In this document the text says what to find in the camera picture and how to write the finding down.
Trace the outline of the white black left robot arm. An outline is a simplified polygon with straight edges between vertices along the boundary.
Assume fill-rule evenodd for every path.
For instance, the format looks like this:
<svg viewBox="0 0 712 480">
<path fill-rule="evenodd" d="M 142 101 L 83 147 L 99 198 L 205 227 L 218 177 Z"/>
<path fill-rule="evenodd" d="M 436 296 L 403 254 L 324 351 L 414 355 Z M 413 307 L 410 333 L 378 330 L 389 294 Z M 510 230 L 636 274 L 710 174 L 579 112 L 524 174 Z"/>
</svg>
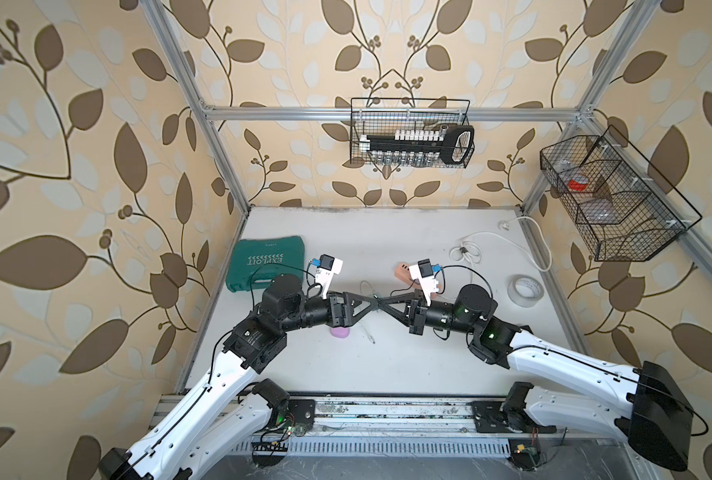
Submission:
<svg viewBox="0 0 712 480">
<path fill-rule="evenodd" d="M 377 309 L 376 297 L 307 293 L 301 278 L 272 280 L 262 298 L 221 338 L 198 383 L 148 434 L 99 463 L 105 479 L 201 479 L 234 447 L 288 419 L 290 396 L 263 370 L 286 348 L 290 331 L 351 327 Z"/>
</svg>

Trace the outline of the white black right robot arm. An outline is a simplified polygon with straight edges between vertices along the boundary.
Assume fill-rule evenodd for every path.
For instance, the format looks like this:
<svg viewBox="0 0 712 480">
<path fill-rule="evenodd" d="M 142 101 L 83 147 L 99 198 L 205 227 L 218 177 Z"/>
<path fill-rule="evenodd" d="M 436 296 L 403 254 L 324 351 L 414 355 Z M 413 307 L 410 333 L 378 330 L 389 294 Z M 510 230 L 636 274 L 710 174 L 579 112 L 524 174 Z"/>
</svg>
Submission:
<svg viewBox="0 0 712 480">
<path fill-rule="evenodd" d="M 663 366 L 615 364 L 547 342 L 525 326 L 496 317 L 494 299 L 475 284 L 464 286 L 452 303 L 415 290 L 381 298 L 378 306 L 415 335 L 427 328 L 463 333 L 469 351 L 485 363 L 567 388 L 562 394 L 529 382 L 514 386 L 503 408 L 516 427 L 606 434 L 660 467 L 687 470 L 698 415 Z"/>
</svg>

